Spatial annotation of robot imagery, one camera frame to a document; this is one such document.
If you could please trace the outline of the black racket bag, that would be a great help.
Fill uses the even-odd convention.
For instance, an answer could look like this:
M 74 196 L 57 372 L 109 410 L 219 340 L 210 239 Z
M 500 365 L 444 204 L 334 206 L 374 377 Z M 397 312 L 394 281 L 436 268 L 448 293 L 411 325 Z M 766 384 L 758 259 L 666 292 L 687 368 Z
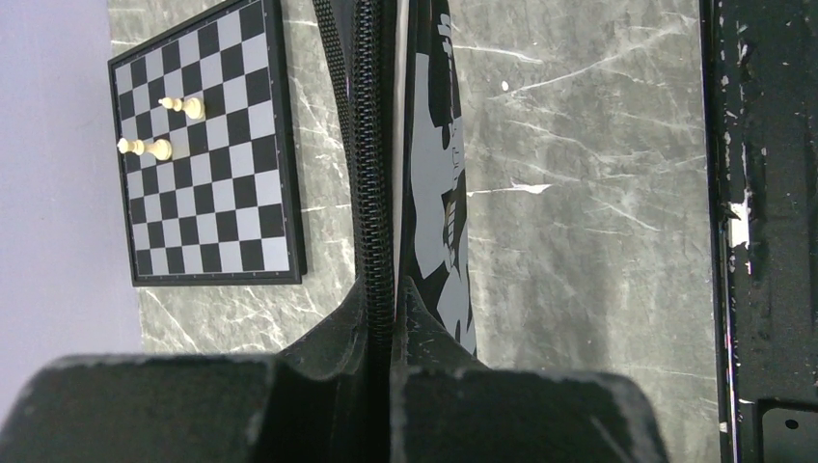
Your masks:
M 477 367 L 464 127 L 445 1 L 317 1 L 349 173 L 354 289 L 414 363 Z

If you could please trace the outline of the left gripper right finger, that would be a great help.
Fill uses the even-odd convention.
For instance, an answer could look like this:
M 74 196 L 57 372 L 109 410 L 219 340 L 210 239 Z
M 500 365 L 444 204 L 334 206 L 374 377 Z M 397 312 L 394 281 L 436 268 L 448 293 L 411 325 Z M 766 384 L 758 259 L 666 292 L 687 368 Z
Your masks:
M 653 408 L 625 376 L 492 369 L 402 281 L 391 377 L 394 462 L 666 462 Z

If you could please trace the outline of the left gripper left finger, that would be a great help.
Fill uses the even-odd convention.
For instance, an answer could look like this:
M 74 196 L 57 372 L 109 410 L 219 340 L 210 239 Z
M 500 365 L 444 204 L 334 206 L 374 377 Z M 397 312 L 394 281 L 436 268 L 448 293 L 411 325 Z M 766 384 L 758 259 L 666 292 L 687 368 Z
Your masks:
M 5 462 L 368 462 L 362 289 L 283 351 L 72 355 L 23 387 Z

